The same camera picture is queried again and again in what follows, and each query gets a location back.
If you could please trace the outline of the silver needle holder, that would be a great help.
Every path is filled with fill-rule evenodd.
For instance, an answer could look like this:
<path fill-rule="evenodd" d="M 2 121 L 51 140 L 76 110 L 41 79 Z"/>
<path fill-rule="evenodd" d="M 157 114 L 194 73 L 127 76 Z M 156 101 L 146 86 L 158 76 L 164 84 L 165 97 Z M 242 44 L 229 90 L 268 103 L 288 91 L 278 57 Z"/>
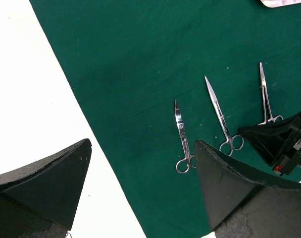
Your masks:
<path fill-rule="evenodd" d="M 283 120 L 283 117 L 281 115 L 277 115 L 274 117 L 272 114 L 269 97 L 268 97 L 266 78 L 265 78 L 262 62 L 259 63 L 259 73 L 260 73 L 260 88 L 261 88 L 264 120 L 263 120 L 263 122 L 259 123 L 258 125 L 264 125 L 269 122 L 276 122 L 277 120 Z"/>

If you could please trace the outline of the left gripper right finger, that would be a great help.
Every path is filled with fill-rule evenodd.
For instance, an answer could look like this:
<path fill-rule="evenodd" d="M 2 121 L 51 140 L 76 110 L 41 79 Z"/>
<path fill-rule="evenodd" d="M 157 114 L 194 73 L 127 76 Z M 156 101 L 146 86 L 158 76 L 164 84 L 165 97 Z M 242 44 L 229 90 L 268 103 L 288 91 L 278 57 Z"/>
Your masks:
<path fill-rule="evenodd" d="M 301 183 L 251 167 L 202 140 L 194 151 L 216 237 L 301 238 Z"/>

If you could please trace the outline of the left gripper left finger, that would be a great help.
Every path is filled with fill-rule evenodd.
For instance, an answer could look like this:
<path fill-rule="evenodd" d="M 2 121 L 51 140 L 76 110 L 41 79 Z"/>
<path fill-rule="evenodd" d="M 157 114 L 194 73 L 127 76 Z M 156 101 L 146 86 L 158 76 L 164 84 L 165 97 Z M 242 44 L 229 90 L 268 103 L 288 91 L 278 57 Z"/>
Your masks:
<path fill-rule="evenodd" d="M 92 154 L 88 138 L 0 175 L 0 238 L 64 238 Z"/>

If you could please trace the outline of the silver surgical scissors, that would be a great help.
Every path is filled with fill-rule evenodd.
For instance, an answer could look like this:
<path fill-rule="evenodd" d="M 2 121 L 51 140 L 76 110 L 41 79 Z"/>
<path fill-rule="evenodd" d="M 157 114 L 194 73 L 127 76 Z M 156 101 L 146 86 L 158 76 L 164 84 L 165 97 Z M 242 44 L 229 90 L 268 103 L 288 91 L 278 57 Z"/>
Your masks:
<path fill-rule="evenodd" d="M 182 144 L 183 152 L 184 152 L 184 156 L 185 156 L 184 159 L 181 159 L 177 162 L 176 171 L 179 174 L 185 174 L 189 171 L 190 168 L 196 168 L 196 166 L 193 164 L 194 155 L 192 155 L 191 151 L 190 151 L 189 142 L 188 142 L 186 130 L 185 130 L 185 125 L 184 125 L 184 122 L 182 119 L 180 107 L 176 100 L 174 101 L 174 113 L 175 113 L 175 119 L 176 119 L 176 125 L 178 128 L 179 137 L 181 139 L 181 144 Z M 187 168 L 184 171 L 181 171 L 179 169 L 179 166 L 183 162 L 186 163 Z"/>

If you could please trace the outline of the green surgical cloth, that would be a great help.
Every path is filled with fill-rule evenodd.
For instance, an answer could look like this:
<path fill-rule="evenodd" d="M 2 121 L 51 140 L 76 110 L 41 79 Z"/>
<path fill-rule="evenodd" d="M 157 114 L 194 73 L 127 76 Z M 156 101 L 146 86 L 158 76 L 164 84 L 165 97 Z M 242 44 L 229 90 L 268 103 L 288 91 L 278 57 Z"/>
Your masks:
<path fill-rule="evenodd" d="M 232 135 L 263 121 L 259 67 L 274 115 L 301 111 L 301 4 L 259 0 L 33 0 L 35 15 L 144 234 L 209 233 L 190 146 L 225 140 L 206 81 Z"/>

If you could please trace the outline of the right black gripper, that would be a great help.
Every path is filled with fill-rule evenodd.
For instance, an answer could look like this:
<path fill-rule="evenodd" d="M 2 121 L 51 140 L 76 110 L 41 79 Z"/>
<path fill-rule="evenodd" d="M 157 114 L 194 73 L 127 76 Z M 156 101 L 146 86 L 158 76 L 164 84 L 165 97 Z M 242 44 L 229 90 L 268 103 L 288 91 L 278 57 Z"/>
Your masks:
<path fill-rule="evenodd" d="M 301 168 L 301 111 L 284 120 L 238 129 L 267 165 L 279 176 Z"/>

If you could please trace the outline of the metal tray yellow liner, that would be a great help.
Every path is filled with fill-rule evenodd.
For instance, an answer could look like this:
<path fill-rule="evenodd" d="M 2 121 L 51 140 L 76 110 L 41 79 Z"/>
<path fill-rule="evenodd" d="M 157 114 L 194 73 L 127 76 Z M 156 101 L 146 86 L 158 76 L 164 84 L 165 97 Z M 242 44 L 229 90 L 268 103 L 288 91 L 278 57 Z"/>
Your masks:
<path fill-rule="evenodd" d="M 269 8 L 283 7 L 294 4 L 300 4 L 301 0 L 260 0 L 261 3 Z"/>

